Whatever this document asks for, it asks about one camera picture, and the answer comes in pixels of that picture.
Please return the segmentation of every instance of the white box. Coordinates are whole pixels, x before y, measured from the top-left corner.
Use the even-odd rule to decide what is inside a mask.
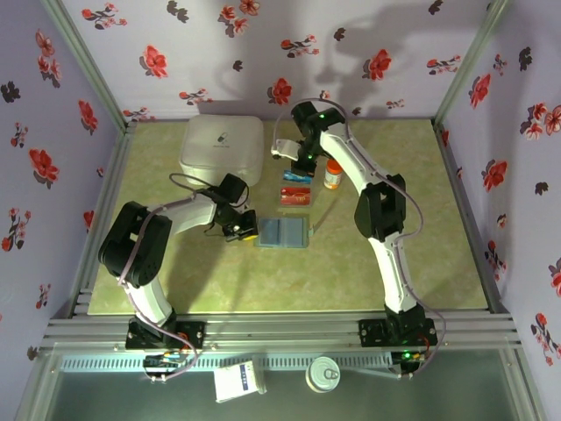
[[[263,122],[256,117],[195,116],[189,120],[183,140],[183,173],[214,186],[228,173],[248,186],[257,184],[263,168],[263,137]]]

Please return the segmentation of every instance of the glass panel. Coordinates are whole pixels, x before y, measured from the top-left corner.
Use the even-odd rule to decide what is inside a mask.
[[[302,371],[266,372],[267,392],[215,402],[214,376],[190,373],[151,384],[140,373],[61,374],[53,421],[514,420],[496,351],[442,352],[413,381],[344,371],[317,394]]]

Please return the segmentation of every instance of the wall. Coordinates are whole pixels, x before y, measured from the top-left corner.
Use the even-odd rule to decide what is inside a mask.
[[[354,115],[435,115],[489,0],[65,0],[126,117],[276,118],[322,94]]]
[[[5,2],[0,38],[0,419],[11,420],[46,323],[67,306],[117,129],[38,1]]]
[[[561,413],[560,18],[556,0],[514,0],[444,122],[549,419]]]

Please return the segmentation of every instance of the white cable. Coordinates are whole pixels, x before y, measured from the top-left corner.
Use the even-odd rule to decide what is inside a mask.
[[[338,103],[334,102],[334,101],[330,101],[329,99],[322,99],[322,98],[303,98],[299,101],[296,101],[295,103],[292,104],[293,108],[294,106],[296,106],[299,103],[307,103],[307,102],[311,102],[311,101],[319,101],[321,103],[328,103],[331,104],[333,106],[335,106],[339,111],[341,111],[341,113],[343,114],[344,117],[344,134],[347,138],[347,140],[351,140],[351,128],[349,126],[349,116],[347,114],[347,111]],[[287,110],[284,110],[276,119],[275,123],[274,123],[274,128],[273,128],[273,142],[275,142],[277,140],[277,130],[278,130],[278,126],[279,126],[279,122],[281,121],[281,119],[284,117],[284,115],[286,114]],[[394,254],[396,257],[396,263],[397,263],[397,267],[398,270],[400,272],[400,276],[403,280],[403,283],[405,285],[405,288],[407,289],[408,293],[411,294],[411,296],[426,310],[429,311],[433,314],[436,314],[443,323],[443,329],[442,329],[442,335],[440,337],[440,340],[437,342],[437,345],[434,347],[433,351],[430,353],[429,357],[427,358],[427,360],[415,371],[415,374],[418,375],[420,374],[429,364],[430,362],[433,360],[434,355],[437,353],[437,351],[440,349],[440,346],[443,344],[444,342],[444,336],[446,335],[446,319],[444,318],[444,316],[442,315],[442,313],[440,313],[440,311],[432,309],[431,307],[429,307],[423,300],[421,300],[421,298],[419,298],[419,296],[414,292],[413,288],[411,287],[410,284],[410,280],[408,279],[408,277],[405,275],[405,271],[403,270],[403,262],[401,261],[400,258],[400,247],[401,247],[401,242],[404,239],[412,239],[413,237],[415,237],[416,235],[419,234],[419,232],[421,232],[421,230],[424,227],[424,217],[423,217],[423,212],[421,211],[420,206],[417,204],[417,202],[415,201],[415,199],[404,189],[402,189],[400,186],[398,186],[397,184],[395,184],[394,182],[391,182],[390,180],[388,180],[384,175],[375,172],[374,173],[375,176],[380,179],[381,181],[383,181],[385,184],[387,184],[388,186],[390,186],[392,189],[395,189],[397,192],[399,192],[402,196],[404,196],[407,200],[409,200],[412,204],[413,207],[415,208],[417,214],[419,215],[419,226],[417,227],[417,229],[413,232],[407,232],[407,233],[403,233],[402,235],[399,235],[398,237],[395,238],[395,241],[393,243],[393,247],[394,247]]]

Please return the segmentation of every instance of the white container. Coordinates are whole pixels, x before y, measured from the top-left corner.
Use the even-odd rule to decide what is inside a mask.
[[[263,138],[263,122],[256,117],[195,116],[189,120],[183,140],[183,173],[214,186],[228,173],[248,186],[257,184],[263,168]]]
[[[329,357],[313,360],[306,370],[306,383],[316,393],[331,392],[341,380],[341,370]]]

